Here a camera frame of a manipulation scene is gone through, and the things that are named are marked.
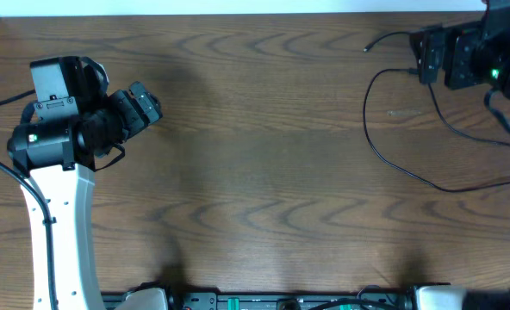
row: wooden table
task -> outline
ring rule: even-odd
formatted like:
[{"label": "wooden table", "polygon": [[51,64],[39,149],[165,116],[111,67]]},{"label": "wooden table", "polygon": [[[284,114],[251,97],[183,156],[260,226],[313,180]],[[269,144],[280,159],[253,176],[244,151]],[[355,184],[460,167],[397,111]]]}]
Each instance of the wooden table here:
[{"label": "wooden table", "polygon": [[[138,80],[162,101],[165,118],[96,174],[104,291],[156,278],[223,291],[507,288],[510,186],[438,192],[381,162],[361,122],[371,77],[415,66],[406,36],[363,53],[369,41],[480,15],[2,19],[0,100],[33,88],[30,61],[65,54],[104,64],[110,92]],[[510,148],[450,132],[416,77],[375,87],[369,127],[384,156],[445,187],[510,177]],[[455,127],[507,139],[482,106],[486,86],[436,89]],[[0,108],[6,164],[25,102]],[[0,172],[0,308],[31,308],[29,238],[22,193]]]}]

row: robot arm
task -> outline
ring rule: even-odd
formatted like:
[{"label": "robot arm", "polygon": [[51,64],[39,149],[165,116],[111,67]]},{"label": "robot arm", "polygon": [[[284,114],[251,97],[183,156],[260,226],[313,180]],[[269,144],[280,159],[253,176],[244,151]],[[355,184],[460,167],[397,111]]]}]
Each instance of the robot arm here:
[{"label": "robot arm", "polygon": [[113,147],[123,151],[120,144],[163,116],[161,106],[138,82],[130,87],[132,95],[118,90],[106,96],[106,72],[91,59],[36,61],[31,72],[39,121],[31,123],[31,111],[24,110],[8,151],[14,169],[50,214],[46,221],[42,207],[22,188],[33,242],[34,309],[102,310],[90,219],[94,157]]}]

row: white wall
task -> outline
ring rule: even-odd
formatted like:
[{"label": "white wall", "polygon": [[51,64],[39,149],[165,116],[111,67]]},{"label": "white wall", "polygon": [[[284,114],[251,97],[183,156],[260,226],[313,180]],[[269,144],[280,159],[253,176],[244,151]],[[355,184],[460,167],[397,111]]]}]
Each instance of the white wall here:
[{"label": "white wall", "polygon": [[485,10],[480,0],[0,0],[0,16],[115,16]]}]

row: cable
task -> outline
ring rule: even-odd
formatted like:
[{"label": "cable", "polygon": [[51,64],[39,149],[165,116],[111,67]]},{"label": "cable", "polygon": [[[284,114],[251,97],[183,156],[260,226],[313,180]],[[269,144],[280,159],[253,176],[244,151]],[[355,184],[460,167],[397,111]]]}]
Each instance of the cable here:
[{"label": "cable", "polygon": [[[405,174],[409,175],[410,177],[413,177],[415,178],[416,180],[419,180],[435,189],[438,189],[440,191],[444,191],[444,192],[447,192],[447,193],[465,193],[465,192],[470,192],[470,191],[475,191],[475,190],[480,190],[480,189],[490,189],[490,188],[493,188],[493,187],[498,187],[498,186],[502,186],[502,185],[508,185],[510,184],[510,181],[505,181],[505,182],[500,182],[500,183],[493,183],[493,184],[489,184],[489,185],[483,185],[483,186],[472,186],[472,187],[468,187],[468,188],[463,188],[463,189],[446,189],[446,188],[443,188],[441,186],[438,186],[437,184],[435,183],[432,183],[428,180],[426,180],[425,178],[423,177],[420,177],[416,174],[413,174],[412,172],[404,169],[404,168],[401,168],[400,166],[396,165],[396,164],[393,164],[391,163],[390,161],[388,161],[377,149],[376,147],[374,146],[374,144],[372,143],[372,140],[370,139],[370,135],[368,134],[368,126],[366,124],[366,104],[368,102],[368,96],[370,94],[370,90],[372,88],[372,85],[374,84],[374,82],[376,81],[376,79],[382,75],[383,73],[385,72],[407,72],[407,73],[413,73],[414,72],[414,69],[385,69],[385,70],[381,70],[380,72],[378,72],[370,81],[370,85],[368,85],[368,89],[366,90],[366,96],[364,97],[364,105],[363,105],[363,109],[362,109],[362,117],[363,117],[363,125],[364,125],[364,134],[366,135],[366,140],[368,141],[368,144],[370,145],[372,151],[374,151],[374,153],[385,163],[385,164],[388,164],[389,166],[401,171],[401,172],[404,172]],[[429,87],[429,90],[431,91],[431,94],[432,94],[432,98],[433,98],[433,102],[435,103],[435,108],[436,110],[440,113],[440,110],[438,109],[438,104],[436,103],[436,99],[435,99],[435,95],[433,94],[432,92],[432,87],[430,86]],[[442,115],[439,115],[439,118],[441,118],[441,121],[443,121],[443,123],[445,123],[447,125],[448,128],[450,128],[452,131],[454,131],[455,133],[463,136],[464,138],[468,138],[468,139],[471,139],[471,140],[474,140],[474,141],[478,141],[478,142],[486,142],[486,143],[491,143],[491,144],[496,144],[496,145],[501,145],[501,146],[510,146],[510,143],[507,143],[507,142],[500,142],[500,141],[494,141],[494,140],[488,140],[488,139],[480,139],[480,138],[475,138],[475,137],[472,137],[472,136],[469,136],[468,134],[465,134],[465,133],[461,133],[459,131],[457,131],[455,128],[453,128],[450,124],[448,124],[448,122],[446,122],[445,118],[442,117]]]},{"label": "cable", "polygon": [[42,197],[37,193],[34,188],[29,185],[20,175],[15,171],[11,170],[5,164],[0,162],[0,170],[15,179],[23,188],[25,188],[29,194],[39,203],[40,210],[44,217],[42,224],[46,229],[47,234],[47,269],[48,269],[48,293],[50,295],[50,303],[52,310],[58,309],[58,299],[56,298],[56,283],[54,281],[54,252],[53,252],[53,235],[52,235],[52,224],[53,219],[50,216],[50,210]]},{"label": "cable", "polygon": [[112,165],[116,164],[118,161],[120,161],[120,160],[125,158],[125,147],[124,146],[118,145],[118,144],[114,143],[113,147],[116,148],[117,150],[121,151],[121,153],[119,155],[117,155],[115,158],[113,158],[108,164],[106,164],[102,168],[98,168],[98,169],[94,170],[94,172],[98,172],[98,171],[100,171],[102,169],[109,168]]},{"label": "cable", "polygon": [[33,119],[33,114],[35,112],[34,105],[36,103],[37,101],[30,102],[25,106],[25,108],[23,108],[22,117],[20,118],[20,125],[29,124],[31,122],[31,119]]},{"label": "cable", "polygon": [[308,310],[326,310],[326,309],[329,309],[332,307],[343,306],[343,305],[372,306],[372,307],[381,308],[381,309],[385,309],[385,310],[399,310],[398,307],[386,305],[382,302],[361,301],[361,300],[352,299],[352,298],[342,298],[337,301],[327,302],[325,304],[321,304],[319,306],[309,308]]},{"label": "cable", "polygon": [[26,96],[31,96],[34,94],[34,90],[28,90],[20,95],[17,95],[17,96],[13,96],[11,98],[8,98],[6,100],[2,100],[0,101],[0,106],[3,106],[4,104],[8,104],[8,103],[11,103],[11,102],[14,102],[14,101],[17,101],[17,100],[20,100],[22,98],[25,98]]},{"label": "cable", "polygon": [[411,33],[408,32],[408,31],[395,31],[395,32],[392,32],[392,33],[389,33],[389,34],[385,34],[377,39],[375,39],[373,42],[371,42],[369,45],[367,45],[365,48],[364,48],[364,52],[367,53],[370,51],[370,49],[372,49],[372,47],[374,47],[375,44],[377,44],[379,41],[385,39],[385,38],[388,38],[390,37],[391,35],[398,35],[398,34],[408,34],[410,35]]},{"label": "cable", "polygon": [[428,84],[429,86],[429,92],[431,93],[431,98],[433,99],[433,105],[435,106],[435,110],[437,111],[437,115],[439,117],[439,119],[443,122],[443,124],[445,124],[452,132],[454,132],[455,134],[458,134],[464,138],[467,138],[467,139],[470,139],[470,140],[474,140],[474,141],[477,141],[477,142],[483,142],[483,143],[489,143],[489,144],[493,144],[493,145],[497,145],[497,146],[510,146],[510,143],[509,142],[504,142],[504,141],[497,141],[497,140],[492,140],[492,139],[482,139],[482,138],[476,138],[476,137],[472,137],[466,133],[462,133],[461,131],[457,130],[456,128],[454,128],[453,126],[451,126],[451,124],[449,124],[446,119],[443,117],[443,114],[441,113],[441,110],[438,108],[438,104],[437,104],[437,99],[435,98],[435,93],[433,92],[433,88],[431,87],[430,84]]},{"label": "cable", "polygon": [[[380,288],[380,286],[379,286],[379,285],[376,285],[376,284],[366,285],[366,287],[364,287],[363,289],[361,289],[361,290],[358,292],[358,294],[357,294],[357,299],[358,299],[358,300],[362,300],[362,294],[363,294],[363,292],[364,292],[365,290],[369,289],[369,288]],[[387,297],[387,300],[388,300],[390,303],[392,303],[393,305],[396,305],[396,302],[398,301],[398,297],[397,297],[397,300],[396,300],[396,301],[393,301],[393,300],[391,299],[391,297],[389,297],[389,295],[388,295],[388,294],[385,294],[385,293],[383,293],[383,294],[385,295],[385,297]],[[367,307],[364,307],[364,306],[362,306],[362,305],[361,305],[360,307],[361,307],[363,310],[368,310],[368,308],[367,308]]]}]

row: power cord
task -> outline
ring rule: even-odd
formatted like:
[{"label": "power cord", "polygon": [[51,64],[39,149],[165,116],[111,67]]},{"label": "power cord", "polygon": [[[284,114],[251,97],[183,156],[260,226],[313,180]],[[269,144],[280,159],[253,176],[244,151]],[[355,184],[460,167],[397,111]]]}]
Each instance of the power cord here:
[{"label": "power cord", "polygon": [[[502,185],[508,185],[510,184],[510,181],[506,181],[506,182],[500,182],[500,183],[492,183],[492,184],[489,184],[489,185],[483,185],[483,186],[472,186],[472,187],[468,187],[468,188],[462,188],[462,189],[447,189],[447,188],[444,188],[444,187],[441,187],[441,186],[438,186],[437,184],[431,182],[431,181],[428,181],[426,180],[425,178],[423,177],[420,177],[404,168],[401,168],[400,166],[396,165],[396,164],[393,164],[391,163],[390,161],[388,161],[377,149],[376,147],[374,146],[374,143],[372,142],[371,138],[370,138],[370,135],[368,134],[368,126],[366,124],[366,105],[367,105],[367,102],[368,102],[368,96],[370,94],[370,90],[372,88],[372,85],[374,84],[374,82],[376,81],[376,79],[382,75],[383,73],[385,72],[406,72],[406,73],[409,73],[409,74],[414,74],[416,73],[417,74],[417,70],[416,69],[385,69],[385,70],[381,70],[380,72],[378,72],[370,81],[370,85],[368,85],[368,89],[366,90],[366,96],[364,97],[364,105],[363,105],[363,109],[362,109],[362,117],[363,117],[363,125],[364,125],[364,134],[366,135],[366,140],[368,141],[368,144],[370,145],[372,151],[374,151],[374,153],[385,163],[385,164],[388,164],[389,166],[409,175],[410,177],[413,177],[415,178],[416,180],[419,180],[435,189],[438,189],[440,191],[444,191],[444,192],[447,192],[447,193],[465,193],[465,192],[470,192],[470,191],[475,191],[475,190],[480,190],[480,189],[490,189],[490,188],[493,188],[493,187],[498,187],[498,186],[502,186]],[[510,146],[510,143],[507,143],[507,142],[502,142],[502,141],[496,141],[496,140],[491,140],[491,139],[480,139],[480,138],[475,138],[475,137],[472,137],[466,133],[462,133],[460,131],[458,131],[456,128],[452,127],[446,120],[445,118],[442,116],[442,114],[440,113],[440,109],[438,108],[438,104],[437,104],[437,99],[435,98],[435,94],[433,93],[433,90],[432,90],[432,87],[431,85],[428,85],[429,86],[429,90],[430,90],[430,93],[431,93],[431,96],[432,96],[432,99],[433,99],[433,104],[435,105],[435,109],[437,110],[437,113],[438,113],[438,116],[439,118],[441,119],[441,121],[450,129],[452,130],[454,133],[457,133],[459,135],[461,135],[462,137],[464,138],[467,138],[467,139],[470,139],[470,140],[474,140],[474,141],[477,141],[477,142],[484,142],[484,143],[489,143],[489,144],[494,144],[494,145],[499,145],[499,146]]]},{"label": "power cord", "polygon": [[407,34],[407,35],[410,35],[410,32],[408,31],[395,31],[395,32],[392,32],[390,34],[385,34],[385,35],[382,35],[381,37],[375,39],[373,42],[371,42],[369,45],[367,45],[365,48],[364,48],[364,52],[367,53],[370,51],[370,49],[372,49],[372,47],[374,47],[375,44],[377,44],[379,41],[385,39],[385,38],[388,38],[392,35],[398,35],[398,34]]},{"label": "power cord", "polygon": [[28,90],[20,95],[17,95],[17,96],[13,96],[11,98],[8,98],[8,99],[5,99],[5,100],[2,100],[0,101],[0,106],[3,106],[4,104],[8,104],[8,103],[11,103],[11,102],[14,102],[14,101],[18,101],[22,98],[25,98],[26,96],[31,96],[34,94],[34,90]]}]

